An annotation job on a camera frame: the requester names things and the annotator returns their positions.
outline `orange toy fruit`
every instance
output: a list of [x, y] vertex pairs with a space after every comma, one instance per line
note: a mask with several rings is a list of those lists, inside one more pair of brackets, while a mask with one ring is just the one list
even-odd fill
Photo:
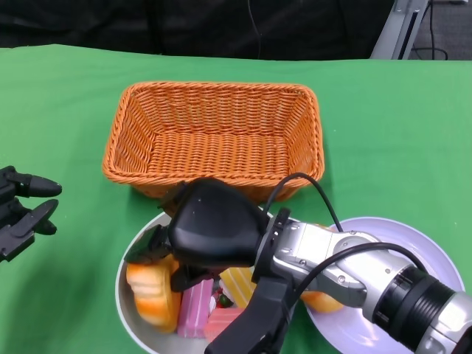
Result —
[[305, 291], [300, 299], [317, 312], [329, 313], [343, 308], [343, 304], [319, 291]]
[[181, 294], [170, 290], [170, 276], [177, 268], [172, 255], [155, 264], [128, 264], [126, 268], [139, 315], [163, 333], [177, 328]]

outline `wicker basket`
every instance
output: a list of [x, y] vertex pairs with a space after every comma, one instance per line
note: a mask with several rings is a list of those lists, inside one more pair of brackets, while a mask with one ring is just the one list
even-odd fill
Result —
[[[265, 201], [290, 173], [325, 169], [319, 108], [291, 84], [138, 83], [125, 90], [103, 160], [112, 181], [159, 198], [214, 177]], [[289, 181], [277, 200], [309, 182]]]

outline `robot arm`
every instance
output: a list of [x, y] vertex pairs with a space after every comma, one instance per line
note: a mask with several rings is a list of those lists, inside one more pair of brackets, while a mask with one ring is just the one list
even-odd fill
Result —
[[35, 232], [53, 235], [56, 227], [49, 217], [58, 201], [45, 201], [35, 209], [23, 207], [16, 196], [54, 197], [62, 187], [49, 179], [16, 172], [13, 166], [0, 169], [0, 262], [11, 261], [35, 240]]
[[268, 219], [237, 190], [207, 178], [173, 191], [164, 210], [170, 225], [148, 230], [125, 259], [147, 263], [172, 253], [181, 264], [173, 291], [229, 267], [254, 266], [257, 287], [248, 307], [206, 354], [278, 353], [305, 288], [362, 308], [366, 319], [418, 354], [472, 353], [472, 299], [427, 274], [397, 245], [295, 221], [288, 209]]

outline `green table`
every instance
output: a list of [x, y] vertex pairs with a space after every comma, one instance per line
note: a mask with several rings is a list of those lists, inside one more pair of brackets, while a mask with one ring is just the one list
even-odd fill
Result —
[[[52, 218], [58, 233], [0, 265], [0, 353], [141, 353], [119, 321], [114, 280], [126, 246], [158, 210], [107, 181], [101, 162], [121, 92], [145, 80], [310, 86], [322, 113], [322, 185], [339, 217], [381, 216], [425, 232], [472, 285], [472, 63], [8, 49], [0, 52], [0, 165], [59, 181], [63, 194]], [[313, 188], [285, 205], [295, 218], [330, 224]], [[303, 308], [286, 344], [295, 354], [336, 352]]]

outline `black curtain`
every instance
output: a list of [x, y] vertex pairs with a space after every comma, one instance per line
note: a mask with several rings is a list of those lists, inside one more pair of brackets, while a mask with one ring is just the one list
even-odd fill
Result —
[[392, 6], [393, 0], [0, 0], [0, 46], [57, 43], [267, 60], [368, 58]]

